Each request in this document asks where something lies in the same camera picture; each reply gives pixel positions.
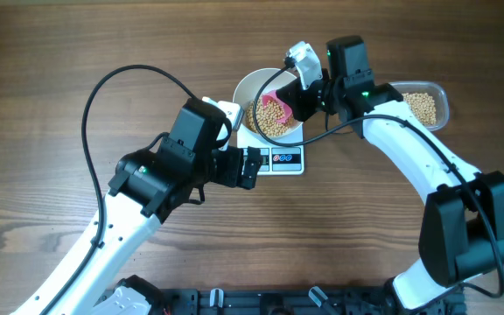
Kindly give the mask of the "pink measuring scoop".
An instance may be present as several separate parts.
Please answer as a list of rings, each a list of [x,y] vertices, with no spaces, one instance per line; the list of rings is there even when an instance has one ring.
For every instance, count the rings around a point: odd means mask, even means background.
[[[278,124],[286,124],[291,118],[291,108],[277,96],[275,90],[261,96],[262,108],[268,111],[269,117]]]

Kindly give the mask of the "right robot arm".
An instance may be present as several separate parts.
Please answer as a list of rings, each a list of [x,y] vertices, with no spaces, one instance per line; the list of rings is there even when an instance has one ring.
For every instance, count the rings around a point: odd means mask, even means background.
[[[418,260],[388,281],[381,309],[414,314],[495,272],[504,293],[504,174],[484,173],[432,135],[402,94],[376,84],[365,43],[358,36],[330,40],[328,68],[305,42],[284,64],[298,77],[277,97],[300,122],[317,112],[336,115],[381,150],[414,186],[424,204]]]

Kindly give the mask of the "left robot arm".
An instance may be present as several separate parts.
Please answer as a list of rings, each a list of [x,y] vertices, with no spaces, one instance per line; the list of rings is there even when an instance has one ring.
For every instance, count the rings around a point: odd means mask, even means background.
[[[190,98],[169,133],[125,155],[97,213],[78,241],[18,314],[87,314],[132,254],[193,190],[208,182],[250,190],[260,151],[228,145],[243,109],[237,103]]]

